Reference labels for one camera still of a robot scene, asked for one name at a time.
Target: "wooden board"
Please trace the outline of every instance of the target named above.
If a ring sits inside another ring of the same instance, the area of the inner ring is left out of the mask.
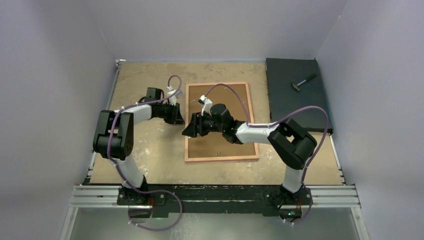
[[[112,96],[110,109],[119,109],[139,100],[148,87],[166,90],[167,80],[177,74],[186,84],[247,82],[255,123],[270,122],[270,106],[265,64],[237,62],[125,62]],[[185,96],[178,98],[181,113],[186,112]],[[134,126],[132,154],[138,169],[155,184],[281,184],[286,165],[269,144],[258,144],[259,160],[254,162],[184,161],[184,125],[169,125],[155,118]],[[317,141],[322,133],[311,133]],[[95,157],[91,183],[120,184],[115,167],[100,154]],[[340,185],[341,179],[332,144],[327,137],[308,168],[305,184]]]
[[[192,113],[202,111],[198,103],[204,95],[217,83],[190,83],[185,89],[185,126],[187,127]],[[246,82],[225,82],[240,96],[245,104],[250,122],[254,122],[249,85]],[[224,86],[215,87],[207,96],[214,104],[224,104],[235,120],[244,121],[246,115],[236,95]],[[257,161],[259,160],[258,144],[231,144],[219,132],[210,132],[203,137],[185,137],[185,161],[193,162],[228,162],[228,161]]]

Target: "gray floor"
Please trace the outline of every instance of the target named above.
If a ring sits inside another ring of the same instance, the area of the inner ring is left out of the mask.
[[[169,218],[148,219],[148,227],[165,227]],[[168,231],[153,232],[128,224],[127,209],[80,209],[73,228],[72,240],[358,240],[350,208],[315,208],[294,227],[283,224],[279,217],[260,214],[184,213],[180,223]]]

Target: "hammer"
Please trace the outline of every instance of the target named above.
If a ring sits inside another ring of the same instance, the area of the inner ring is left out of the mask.
[[[294,83],[294,82],[291,82],[291,85],[293,85],[293,88],[294,88],[294,89],[296,89],[296,90],[299,92],[299,91],[301,90],[301,89],[299,88],[299,86],[300,86],[300,85],[302,85],[302,84],[306,83],[306,82],[307,82],[307,81],[309,81],[309,80],[314,79],[316,76],[317,76],[316,74],[312,74],[312,75],[308,76],[307,78],[305,78],[305,80],[303,80],[303,81],[299,82],[298,84],[296,84],[296,83]]]

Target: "wall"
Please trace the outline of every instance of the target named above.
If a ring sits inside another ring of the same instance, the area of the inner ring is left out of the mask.
[[[424,1],[350,0],[317,57],[372,239],[424,239]]]
[[[58,239],[115,63],[84,1],[0,2],[1,239]]]
[[[88,0],[116,59],[314,59],[347,0]]]

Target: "wooden frame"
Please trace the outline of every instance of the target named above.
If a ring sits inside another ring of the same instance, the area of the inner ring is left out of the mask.
[[[251,95],[249,90],[249,84],[247,82],[208,82],[208,83],[187,83],[185,86],[185,127],[188,126],[191,118],[191,113],[189,112],[190,104],[190,87],[193,86],[214,86],[216,84],[226,84],[226,85],[245,85],[246,88],[246,97],[247,97],[247,107],[250,116],[250,122],[254,123],[253,110]],[[254,143],[254,155],[237,155],[237,156],[213,156],[213,157],[189,157],[189,137],[185,136],[184,139],[184,160],[186,163],[199,163],[199,162],[255,162],[259,160],[259,150],[258,144]]]

